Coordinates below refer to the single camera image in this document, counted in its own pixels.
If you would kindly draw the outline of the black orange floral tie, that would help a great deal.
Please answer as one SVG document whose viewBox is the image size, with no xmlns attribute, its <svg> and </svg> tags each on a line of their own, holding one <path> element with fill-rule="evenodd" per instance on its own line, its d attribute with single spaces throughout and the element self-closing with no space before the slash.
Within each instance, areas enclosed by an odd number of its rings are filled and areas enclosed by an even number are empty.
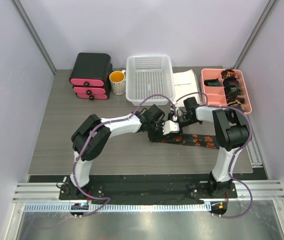
<svg viewBox="0 0 284 240">
<path fill-rule="evenodd" d="M 153 143 L 219 149 L 219 143 L 214 135 L 170 133 L 167 135 L 150 138 L 150 141 Z"/>
</svg>

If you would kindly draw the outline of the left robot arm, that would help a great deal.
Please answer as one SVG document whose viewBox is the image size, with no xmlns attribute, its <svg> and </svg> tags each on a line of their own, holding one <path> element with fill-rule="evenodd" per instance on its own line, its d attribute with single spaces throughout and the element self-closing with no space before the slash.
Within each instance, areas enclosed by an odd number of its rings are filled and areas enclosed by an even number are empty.
<svg viewBox="0 0 284 240">
<path fill-rule="evenodd" d="M 70 193 L 84 199 L 88 193 L 90 169 L 110 138 L 130 133 L 162 134 L 165 113 L 158 106 L 134 111 L 115 118 L 90 115 L 71 137 L 74 163 L 70 175 Z"/>
</svg>

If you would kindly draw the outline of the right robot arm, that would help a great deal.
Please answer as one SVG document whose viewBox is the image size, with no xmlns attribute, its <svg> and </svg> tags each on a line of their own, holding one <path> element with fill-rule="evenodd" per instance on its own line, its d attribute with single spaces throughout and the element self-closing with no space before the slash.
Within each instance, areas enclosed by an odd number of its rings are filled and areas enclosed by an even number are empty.
<svg viewBox="0 0 284 240">
<path fill-rule="evenodd" d="M 200 106 L 194 97 L 183 101 L 186 113 L 178 118 L 180 128 L 203 121 L 212 122 L 219 152 L 207 183 L 209 196 L 223 198 L 231 189 L 234 164 L 251 141 L 252 127 L 239 106 Z"/>
</svg>

